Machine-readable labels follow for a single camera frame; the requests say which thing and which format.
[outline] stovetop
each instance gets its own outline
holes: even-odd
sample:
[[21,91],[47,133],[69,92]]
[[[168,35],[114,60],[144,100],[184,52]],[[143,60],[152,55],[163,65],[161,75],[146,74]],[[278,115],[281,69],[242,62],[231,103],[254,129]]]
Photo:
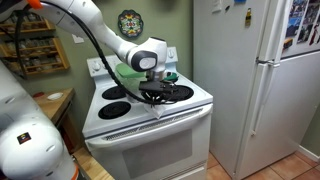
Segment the stovetop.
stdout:
[[[176,82],[177,85],[184,85],[190,87],[194,94],[191,98],[183,101],[179,101],[171,105],[163,105],[165,111],[162,117],[171,115],[173,113],[181,112],[183,110],[191,109],[201,105],[212,103],[212,96],[198,87],[196,84],[179,74],[179,80]],[[103,87],[96,89],[94,97],[91,102],[91,106],[87,115],[87,119],[82,130],[85,138],[89,138],[98,134],[110,132],[130,125],[138,124],[148,120],[156,119],[152,114],[148,113],[144,108],[143,103],[131,103],[126,97],[106,100],[102,98],[102,94],[109,88],[116,86],[114,82],[105,84]],[[131,109],[128,113],[115,119],[102,119],[99,117],[99,111],[104,106],[114,102],[128,102],[131,105]]]

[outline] wall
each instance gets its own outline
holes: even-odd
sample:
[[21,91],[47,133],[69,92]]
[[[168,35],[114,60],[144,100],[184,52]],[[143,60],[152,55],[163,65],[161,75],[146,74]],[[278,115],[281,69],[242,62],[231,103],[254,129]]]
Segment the wall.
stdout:
[[[192,76],[192,0],[95,0],[101,9],[106,24],[122,36],[117,27],[117,17],[123,10],[133,9],[144,21],[144,31],[136,39],[127,39],[142,43],[148,37],[159,37],[167,41],[168,46],[176,46],[178,51],[178,71],[186,77]],[[89,76],[86,59],[96,57],[95,49],[86,39],[75,44],[71,34],[57,28],[63,47],[69,59],[71,69],[66,72],[32,77],[27,81],[19,80],[30,93],[75,88],[73,112],[79,129],[82,129],[94,92],[94,82]],[[106,55],[112,54],[107,48]]]
[[301,145],[320,156],[320,108],[317,109]]

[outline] tile floor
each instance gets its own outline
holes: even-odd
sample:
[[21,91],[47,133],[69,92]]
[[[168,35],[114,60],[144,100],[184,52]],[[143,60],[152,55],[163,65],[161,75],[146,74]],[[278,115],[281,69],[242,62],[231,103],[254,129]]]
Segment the tile floor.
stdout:
[[[300,152],[248,176],[245,180],[320,180],[320,165]],[[207,180],[231,180],[216,158],[209,153]]]

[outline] oven door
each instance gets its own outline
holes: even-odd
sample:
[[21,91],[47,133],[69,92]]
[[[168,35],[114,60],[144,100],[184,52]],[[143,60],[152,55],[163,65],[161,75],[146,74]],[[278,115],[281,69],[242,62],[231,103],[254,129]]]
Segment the oven door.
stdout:
[[205,179],[212,104],[86,140],[115,178]]

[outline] spice rack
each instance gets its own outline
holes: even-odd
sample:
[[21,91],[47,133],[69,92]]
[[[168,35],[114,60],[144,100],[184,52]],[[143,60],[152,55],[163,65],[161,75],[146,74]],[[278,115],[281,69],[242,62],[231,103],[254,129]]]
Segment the spice rack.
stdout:
[[[17,13],[14,12],[8,20],[0,24],[0,28],[7,31],[7,34],[13,34],[15,31]],[[7,35],[4,32],[0,33],[0,38],[4,41],[0,44],[1,59],[11,71],[20,75],[22,72],[25,75],[33,75],[68,69],[70,65],[59,38],[38,37],[39,33],[53,34],[54,30],[55,26],[49,21],[29,13],[24,17],[21,28],[22,38],[19,41],[21,64],[17,59],[14,41],[12,39],[3,40],[5,38],[2,37]]]

